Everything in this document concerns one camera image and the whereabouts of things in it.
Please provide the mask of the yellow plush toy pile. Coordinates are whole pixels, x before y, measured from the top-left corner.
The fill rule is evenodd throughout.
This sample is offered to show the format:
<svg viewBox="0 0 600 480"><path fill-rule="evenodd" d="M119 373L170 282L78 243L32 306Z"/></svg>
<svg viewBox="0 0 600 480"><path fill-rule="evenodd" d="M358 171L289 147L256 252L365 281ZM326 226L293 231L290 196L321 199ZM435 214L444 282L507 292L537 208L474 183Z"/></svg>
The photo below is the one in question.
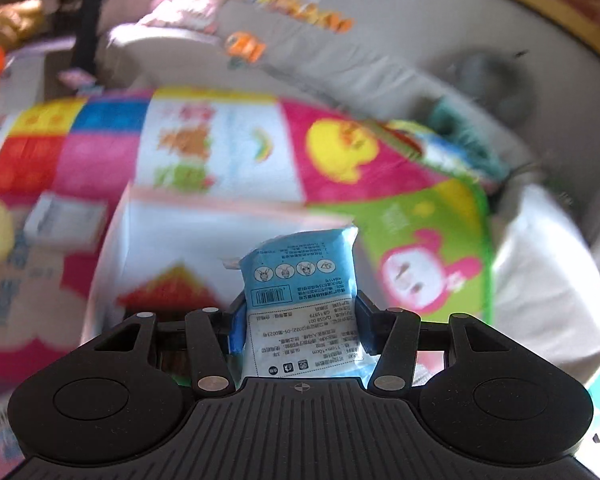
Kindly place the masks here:
<svg viewBox="0 0 600 480"><path fill-rule="evenodd" d="M252 0L260 8L283 14L288 18L335 34L345 34L355 24L352 18L320 6L320 0Z"/></svg>

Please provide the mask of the teal cloth on sofa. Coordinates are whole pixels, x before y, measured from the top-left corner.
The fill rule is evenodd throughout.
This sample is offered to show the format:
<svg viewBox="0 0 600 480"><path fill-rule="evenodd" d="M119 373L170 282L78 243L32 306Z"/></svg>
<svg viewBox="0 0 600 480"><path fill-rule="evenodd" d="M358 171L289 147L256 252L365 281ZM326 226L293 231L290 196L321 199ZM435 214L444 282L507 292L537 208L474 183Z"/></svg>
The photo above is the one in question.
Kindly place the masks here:
<svg viewBox="0 0 600 480"><path fill-rule="evenodd" d="M460 158L472 169L496 182L502 182L508 177L509 168L494 148L480 136L479 129L452 107L447 99L437 100L428 115L426 125L445 142L452 144Z"/></svg>

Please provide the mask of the orange clownfish plush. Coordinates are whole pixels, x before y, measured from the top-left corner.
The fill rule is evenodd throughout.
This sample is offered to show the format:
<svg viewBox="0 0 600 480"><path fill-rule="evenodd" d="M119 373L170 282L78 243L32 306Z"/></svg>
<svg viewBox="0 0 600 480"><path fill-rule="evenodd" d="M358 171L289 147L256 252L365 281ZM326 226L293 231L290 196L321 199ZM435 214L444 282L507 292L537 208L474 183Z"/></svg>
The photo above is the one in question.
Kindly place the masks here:
<svg viewBox="0 0 600 480"><path fill-rule="evenodd" d="M250 32L234 32L225 40L225 51L232 58L257 63L266 51L266 44Z"/></svg>

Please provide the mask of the yarn doll red hat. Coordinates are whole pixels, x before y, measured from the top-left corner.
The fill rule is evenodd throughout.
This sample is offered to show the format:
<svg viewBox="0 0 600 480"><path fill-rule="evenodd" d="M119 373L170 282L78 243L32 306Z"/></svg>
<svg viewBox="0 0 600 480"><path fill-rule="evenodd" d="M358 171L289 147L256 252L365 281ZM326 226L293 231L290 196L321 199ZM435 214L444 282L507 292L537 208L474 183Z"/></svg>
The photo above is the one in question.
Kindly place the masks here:
<svg viewBox="0 0 600 480"><path fill-rule="evenodd" d="M178 263L117 296L117 304L133 312L188 312L221 303L202 278Z"/></svg>

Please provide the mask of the colourful cartoon play mat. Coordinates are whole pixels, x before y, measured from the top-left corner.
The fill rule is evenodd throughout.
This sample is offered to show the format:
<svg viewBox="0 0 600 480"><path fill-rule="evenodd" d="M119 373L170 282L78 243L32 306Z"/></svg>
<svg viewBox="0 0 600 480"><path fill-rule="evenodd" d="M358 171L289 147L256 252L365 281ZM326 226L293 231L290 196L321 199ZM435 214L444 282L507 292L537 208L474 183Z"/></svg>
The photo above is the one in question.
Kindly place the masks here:
<svg viewBox="0 0 600 480"><path fill-rule="evenodd" d="M192 88L65 98L9 115L0 128L0 200L21 217L44 192L115 207L130 184L222 198L298 203L350 214L379 271L423 249L442 288L375 300L442 321L493 318L486 193L445 168L452 143L429 122L380 127L305 102Z"/></svg>

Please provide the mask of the pink cardboard box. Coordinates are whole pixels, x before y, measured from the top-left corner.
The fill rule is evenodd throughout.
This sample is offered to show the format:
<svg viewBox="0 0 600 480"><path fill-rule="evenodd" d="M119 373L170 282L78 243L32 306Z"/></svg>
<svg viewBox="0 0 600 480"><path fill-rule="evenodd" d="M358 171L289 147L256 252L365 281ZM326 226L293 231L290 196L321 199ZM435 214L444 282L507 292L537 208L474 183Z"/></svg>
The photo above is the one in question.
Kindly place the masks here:
<svg viewBox="0 0 600 480"><path fill-rule="evenodd" d="M96 266L83 336L91 339L133 312L117 304L130 292L174 264L183 263L211 288L226 310L244 292L235 264L267 240L289 234L353 226L350 218L298 206L174 195L129 188L117 206ZM353 245L358 292L377 295L370 266L356 238ZM157 318L181 318L188 312L151 312ZM237 379L240 356L232 359Z"/></svg>

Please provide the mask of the beige sofa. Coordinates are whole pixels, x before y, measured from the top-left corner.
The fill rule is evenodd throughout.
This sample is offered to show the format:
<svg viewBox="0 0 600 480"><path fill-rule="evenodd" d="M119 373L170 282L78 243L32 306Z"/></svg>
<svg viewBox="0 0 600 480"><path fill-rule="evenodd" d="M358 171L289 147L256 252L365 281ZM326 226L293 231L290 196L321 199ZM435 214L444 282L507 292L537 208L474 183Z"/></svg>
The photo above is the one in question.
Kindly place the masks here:
<svg viewBox="0 0 600 480"><path fill-rule="evenodd" d="M508 167L495 188L501 216L521 212L522 192L539 185L551 205L575 192L570 211L600 271L600 75L547 51L513 62L524 84L497 110L460 88L492 89L486 76L498 52L464 49L447 55L451 73L425 73L371 44L278 18L238 2L220 10L219 32L245 28L268 48L253 68L231 70L219 44L187 29L143 24L155 0L104 0L96 22L96 65L108 84L140 88L189 84L258 88L294 94L375 119L424 119L443 103L460 114Z"/></svg>

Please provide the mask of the pink patterned blanket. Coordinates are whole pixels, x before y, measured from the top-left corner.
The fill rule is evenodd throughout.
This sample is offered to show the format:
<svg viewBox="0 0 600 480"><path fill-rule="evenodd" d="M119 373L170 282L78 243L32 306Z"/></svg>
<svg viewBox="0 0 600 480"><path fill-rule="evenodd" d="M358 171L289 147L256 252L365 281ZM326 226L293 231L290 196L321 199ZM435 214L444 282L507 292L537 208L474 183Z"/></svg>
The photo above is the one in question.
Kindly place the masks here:
<svg viewBox="0 0 600 480"><path fill-rule="evenodd" d="M218 28L217 8L208 0L154 0L138 24L213 35Z"/></svg>

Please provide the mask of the blue wet wipes pack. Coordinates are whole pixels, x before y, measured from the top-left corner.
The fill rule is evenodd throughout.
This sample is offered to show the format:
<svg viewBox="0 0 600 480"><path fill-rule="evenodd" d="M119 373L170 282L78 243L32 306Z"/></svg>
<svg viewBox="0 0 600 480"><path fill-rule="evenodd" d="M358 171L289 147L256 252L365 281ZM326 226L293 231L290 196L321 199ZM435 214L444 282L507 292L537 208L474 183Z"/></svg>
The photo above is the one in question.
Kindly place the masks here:
<svg viewBox="0 0 600 480"><path fill-rule="evenodd" d="M377 360L355 317L355 226L267 240L244 255L242 378L343 378L368 382Z"/></svg>

